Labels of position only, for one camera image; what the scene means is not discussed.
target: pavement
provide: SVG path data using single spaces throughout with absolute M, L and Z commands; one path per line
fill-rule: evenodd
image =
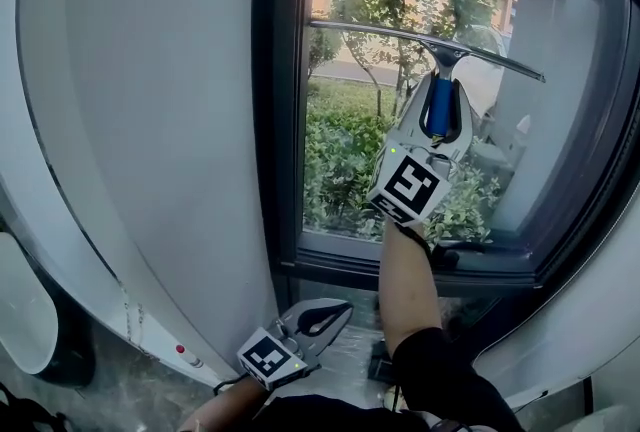
M 374 67 L 371 73 L 381 85 L 390 85 L 395 87 L 398 71 L 387 68 Z M 320 66 L 313 73 L 315 76 L 323 76 L 328 78 L 341 78 L 343 80 L 356 80 L 358 82 L 371 82 L 369 75 L 355 62 L 344 62 L 335 60 Z

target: blue handle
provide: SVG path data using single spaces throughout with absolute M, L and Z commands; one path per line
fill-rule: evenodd
M 436 80 L 427 118 L 427 131 L 430 135 L 445 137 L 449 129 L 449 104 L 451 103 L 451 80 Z

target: window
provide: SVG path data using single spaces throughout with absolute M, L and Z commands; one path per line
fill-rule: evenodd
M 516 4 L 517 25 L 500 21 L 514 18 Z M 474 141 L 426 227 L 434 243 L 482 247 L 459 251 L 455 269 L 436 271 L 441 293 L 500 297 L 544 286 L 571 265 L 575 242 L 594 238 L 587 232 L 596 218 L 614 220 L 617 212 L 602 211 L 635 138 L 640 61 L 628 48 L 637 42 L 630 0 L 273 0 L 269 7 L 254 14 L 274 18 L 273 61 L 259 73 L 273 84 L 254 99 L 256 110 L 271 110 L 256 119 L 256 142 L 263 210 L 276 210 L 265 227 L 278 270 L 375 289 L 382 217 L 366 201 L 373 157 L 435 65 L 416 43 L 305 27 L 312 16 L 453 38 L 546 76 L 543 84 L 472 57 L 454 70 L 473 111 Z

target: cable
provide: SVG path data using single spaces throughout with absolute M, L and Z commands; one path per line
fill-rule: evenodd
M 427 241 L 422 238 L 418 233 L 416 233 L 413 229 L 402 226 L 397 222 L 394 222 L 398 231 L 402 233 L 407 238 L 410 238 L 414 242 L 416 242 L 427 255 L 427 260 L 432 268 L 439 269 L 452 269 L 455 268 L 458 263 L 458 255 L 453 252 L 454 249 L 464 250 L 464 251 L 475 251 L 475 252 L 484 252 L 484 246 L 482 244 L 476 242 L 454 242 L 448 245 L 446 248 L 436 245 L 435 249 L 431 249 Z
M 242 375 L 240 375 L 240 377 L 236 377 L 235 379 L 229 379 L 229 380 L 225 380 L 222 381 L 220 384 L 218 384 L 215 388 L 213 388 L 213 396 L 218 396 L 220 394 L 220 390 L 225 387 L 225 386 L 229 386 L 231 384 L 235 384 L 236 382 L 240 382 L 242 379 L 244 379 L 247 375 L 249 375 L 248 373 L 243 373 Z
M 400 395 L 400 385 L 396 384 L 396 394 L 393 396 L 393 407 L 391 412 L 396 412 L 396 406 L 398 405 L 398 396 Z

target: tree trunk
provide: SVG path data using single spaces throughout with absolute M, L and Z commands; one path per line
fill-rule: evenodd
M 382 88 L 380 87 L 380 84 L 376 80 L 376 77 L 373 76 L 373 73 L 367 67 L 367 65 L 363 61 L 361 61 L 358 57 L 356 57 L 356 55 L 353 53 L 353 50 L 351 49 L 351 46 L 349 46 L 349 43 L 347 42 L 344 36 L 344 33 L 342 34 L 342 39 L 344 40 L 344 44 L 348 48 L 349 53 L 353 57 L 353 60 L 356 61 L 356 64 L 358 64 L 358 66 L 362 68 L 362 70 L 369 76 L 369 78 L 373 82 L 373 85 L 376 88 L 376 109 L 377 109 L 376 114 L 378 117 L 382 117 Z
M 393 117 L 396 117 L 399 110 L 402 110 L 400 105 L 400 100 L 402 99 L 402 84 L 404 83 L 404 52 L 402 50 L 402 44 L 400 39 L 398 39 L 398 77 L 396 78 L 396 95 L 393 101 Z
M 378 117 L 382 117 L 382 89 L 380 86 L 376 87 L 376 110 Z
M 404 102 L 406 103 L 407 101 L 409 101 L 409 99 L 411 98 L 411 96 L 413 96 L 413 91 L 415 90 L 417 84 L 416 85 L 409 85 L 409 79 L 407 78 L 407 89 L 404 93 Z

